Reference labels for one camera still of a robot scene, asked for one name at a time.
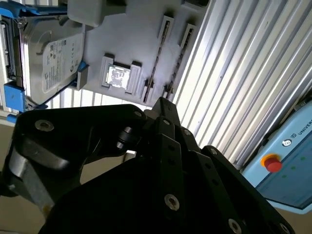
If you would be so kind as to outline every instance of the hard drive label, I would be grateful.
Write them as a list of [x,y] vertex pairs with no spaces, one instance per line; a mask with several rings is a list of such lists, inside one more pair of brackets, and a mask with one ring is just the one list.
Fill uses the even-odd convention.
[[43,52],[42,90],[49,92],[74,74],[82,59],[83,34],[47,44]]

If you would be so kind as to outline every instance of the corrugated metal wall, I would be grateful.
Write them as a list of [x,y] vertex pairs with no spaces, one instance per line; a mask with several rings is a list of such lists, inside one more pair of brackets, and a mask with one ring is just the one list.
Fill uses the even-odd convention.
[[240,167],[311,87],[311,0],[213,0],[175,102]]

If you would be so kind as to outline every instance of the blue control panel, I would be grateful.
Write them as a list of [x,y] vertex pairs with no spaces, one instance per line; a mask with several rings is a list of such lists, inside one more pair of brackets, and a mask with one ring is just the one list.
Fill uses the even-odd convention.
[[[276,155],[282,167],[263,165]],[[312,210],[312,101],[296,111],[243,171],[245,178],[275,207],[298,214]]]

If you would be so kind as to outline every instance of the hard drive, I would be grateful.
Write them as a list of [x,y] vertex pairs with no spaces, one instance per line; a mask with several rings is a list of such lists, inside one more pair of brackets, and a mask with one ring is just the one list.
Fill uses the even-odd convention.
[[26,109],[43,104],[77,77],[84,45],[82,24],[59,14],[2,16],[1,24],[8,78],[24,89]]

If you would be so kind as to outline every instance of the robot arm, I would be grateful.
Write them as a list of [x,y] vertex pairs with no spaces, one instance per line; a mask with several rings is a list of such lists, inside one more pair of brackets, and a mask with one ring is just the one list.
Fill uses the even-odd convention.
[[[84,164],[136,151],[80,185]],[[200,149],[176,106],[30,111],[16,123],[2,172],[46,215],[40,233],[293,234],[286,220],[213,146]]]

